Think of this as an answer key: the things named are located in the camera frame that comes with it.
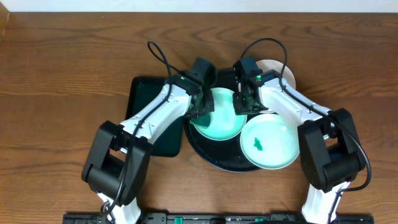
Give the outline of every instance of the green object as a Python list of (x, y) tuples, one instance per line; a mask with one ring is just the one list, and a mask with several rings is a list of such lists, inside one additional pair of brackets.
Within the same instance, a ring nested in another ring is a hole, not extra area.
[(182, 217), (175, 217), (174, 224), (182, 224), (183, 218)]
[(248, 121), (240, 143), (246, 158), (264, 169), (288, 166), (300, 152), (297, 127), (290, 126), (277, 114), (262, 114)]
[(262, 151), (262, 145), (258, 138), (254, 138), (254, 147), (256, 147), (259, 151)]
[(247, 115), (236, 115), (232, 90), (227, 88), (212, 88), (214, 112), (210, 112), (210, 125), (207, 128), (195, 125), (194, 127), (204, 137), (216, 141), (224, 141), (237, 136), (246, 124)]
[(208, 115), (198, 116), (197, 118), (192, 118), (189, 122), (197, 127), (208, 128), (210, 126), (211, 118), (210, 115), (208, 114)]
[[(137, 77), (133, 80), (131, 91), (134, 94), (132, 113), (129, 118), (147, 106), (162, 91), (164, 78)], [(152, 156), (173, 157), (180, 152), (183, 118), (176, 119), (156, 140)]]

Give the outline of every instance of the wire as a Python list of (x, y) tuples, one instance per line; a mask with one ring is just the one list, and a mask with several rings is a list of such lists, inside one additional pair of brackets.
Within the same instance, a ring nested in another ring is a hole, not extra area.
[[(155, 52), (151, 49), (151, 47), (150, 47), (151, 44), (154, 45), (155, 48), (159, 51), (159, 53), (161, 54), (163, 60), (162, 60), (160, 57), (158, 57), (158, 56), (155, 54)], [(155, 55), (155, 57), (156, 57), (157, 59), (159, 59), (161, 62), (163, 62), (163, 63), (166, 65), (167, 73), (169, 74), (169, 80), (171, 80), (170, 78), (172, 77), (172, 72), (171, 72), (171, 69), (170, 69), (170, 68), (173, 68), (173, 69), (176, 70), (177, 72), (178, 72), (178, 70), (177, 70), (175, 67), (170, 66), (170, 64), (169, 64), (168, 61), (167, 61), (166, 56), (164, 55), (164, 53), (163, 53), (163, 51), (160, 49), (160, 47), (156, 44), (156, 42), (154, 42), (153, 40), (150, 40), (150, 41), (148, 41), (147, 46), (148, 46), (148, 49), (150, 50), (150, 52), (151, 52), (153, 55)], [(128, 165), (129, 165), (129, 161), (132, 160), (132, 157), (133, 157), (133, 155), (132, 155), (132, 147), (134, 146), (134, 141), (135, 141), (136, 134), (137, 134), (139, 128), (140, 128), (140, 127), (142, 126), (142, 124), (144, 123), (144, 121), (145, 121), (155, 110), (157, 110), (160, 106), (162, 106), (162, 104), (164, 104), (164, 103), (169, 99), (169, 96), (170, 96), (171, 92), (172, 92), (172, 84), (169, 83), (169, 91), (167, 92), (167, 95), (165, 96), (165, 98), (164, 98), (157, 106), (155, 106), (152, 110), (150, 110), (140, 121), (138, 121), (137, 126), (136, 126), (136, 128), (134, 129), (134, 131), (133, 131), (133, 133), (132, 133), (132, 135), (131, 135), (130, 142), (129, 142), (129, 147), (128, 147), (128, 149), (127, 149), (126, 159), (125, 159), (125, 161), (124, 161), (124, 169), (123, 169), (123, 172), (122, 172), (122, 177), (121, 177), (121, 181), (120, 181), (120, 184), (119, 184), (119, 187), (118, 187), (118, 192), (117, 192), (117, 194), (116, 194), (116, 197), (115, 197), (115, 199), (113, 200), (113, 202), (112, 202), (111, 205), (109, 205), (109, 202), (105, 202), (105, 203), (103, 204), (102, 212), (103, 212), (105, 215), (111, 215), (111, 217), (112, 217), (112, 222), (113, 222), (113, 223), (115, 222), (115, 218), (114, 218), (114, 216), (113, 216), (113, 214), (112, 214), (112, 210), (113, 210), (113, 208), (116, 206), (116, 204), (118, 203), (118, 201), (120, 200), (120, 197), (121, 197), (122, 192), (123, 192), (123, 189), (124, 189), (124, 183), (125, 183), (125, 181), (126, 181), (126, 176), (127, 176), (127, 168), (128, 168)]]
[(339, 199), (339, 197), (341, 197), (341, 194), (343, 192), (353, 192), (353, 191), (357, 191), (357, 190), (362, 190), (365, 187), (367, 187), (371, 181), (371, 177), (372, 177), (372, 169), (371, 169), (371, 165), (368, 159), (368, 156), (366, 155), (364, 149), (362, 148), (362, 146), (360, 145), (359, 141), (350, 133), (350, 131), (342, 124), (340, 124), (339, 122), (335, 121), (333, 118), (323, 114), (321, 111), (316, 110), (313, 106), (307, 105), (306, 103), (304, 103), (302, 100), (298, 99), (296, 96), (294, 96), (290, 91), (288, 91), (288, 89), (286, 89), (286, 86), (282, 84), (282, 78), (283, 78), (283, 73), (287, 64), (287, 50), (285, 48), (285, 46), (283, 45), (282, 42), (280, 42), (277, 39), (273, 39), (273, 38), (261, 38), (258, 39), (256, 41), (254, 41), (253, 43), (251, 43), (248, 47), (246, 47), (246, 49), (243, 51), (241, 58), (244, 57), (244, 54), (256, 43), (263, 41), (263, 40), (270, 40), (273, 42), (277, 42), (284, 50), (285, 53), (285, 61), (283, 63), (282, 69), (280, 71), (280, 77), (279, 77), (279, 85), (281, 86), (282, 91), (285, 91), (286, 94), (288, 94), (291, 98), (293, 98), (295, 101), (299, 102), (301, 105), (303, 105), (304, 107), (306, 107), (307, 109), (309, 109), (310, 111), (319, 114), (320, 116), (322, 116), (322, 118), (325, 118), (326, 120), (328, 120), (329, 122), (333, 123), (335, 125), (336, 128), (340, 129), (342, 132), (344, 132), (346, 135), (348, 135), (348, 137), (353, 140), (353, 142), (355, 143), (356, 147), (359, 149), (360, 153), (363, 155), (364, 160), (365, 160), (365, 165), (366, 165), (366, 170), (367, 170), (367, 176), (366, 176), (366, 180), (365, 183), (358, 186), (358, 187), (352, 187), (352, 188), (348, 188), (348, 189), (339, 189), (336, 193), (336, 197), (332, 203), (330, 212), (328, 214), (328, 223), (331, 223), (331, 214), (333, 213), (333, 211), (335, 210), (337, 201)]

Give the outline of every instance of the white background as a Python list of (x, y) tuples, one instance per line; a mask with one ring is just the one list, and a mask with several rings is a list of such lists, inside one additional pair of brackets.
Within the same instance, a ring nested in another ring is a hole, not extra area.
[(398, 0), (0, 0), (10, 12), (398, 12)]

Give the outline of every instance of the wooden table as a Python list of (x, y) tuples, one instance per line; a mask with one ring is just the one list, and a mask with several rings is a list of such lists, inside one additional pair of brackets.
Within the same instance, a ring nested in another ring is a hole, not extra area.
[[(80, 179), (99, 125), (119, 123), (131, 80), (165, 75), (197, 56), (231, 67), (250, 42), (283, 41), (297, 89), (351, 112), (372, 164), (371, 185), (344, 194), (340, 213), (398, 219), (397, 14), (12, 13), (0, 44), (0, 223), (60, 223), (97, 212)], [(273, 43), (250, 51), (282, 60)], [(359, 173), (352, 186), (360, 185)], [(299, 211), (308, 190), (297, 159), (281, 170), (236, 174), (201, 159), (185, 134), (180, 154), (153, 157), (139, 205), (172, 213)]]

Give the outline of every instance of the green sticker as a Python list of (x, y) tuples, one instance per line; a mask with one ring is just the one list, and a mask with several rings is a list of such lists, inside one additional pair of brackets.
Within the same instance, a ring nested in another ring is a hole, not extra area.
[(262, 151), (262, 145), (260, 140), (258, 140), (258, 138), (255, 138), (254, 140), (254, 147), (256, 147), (258, 149), (258, 151)]

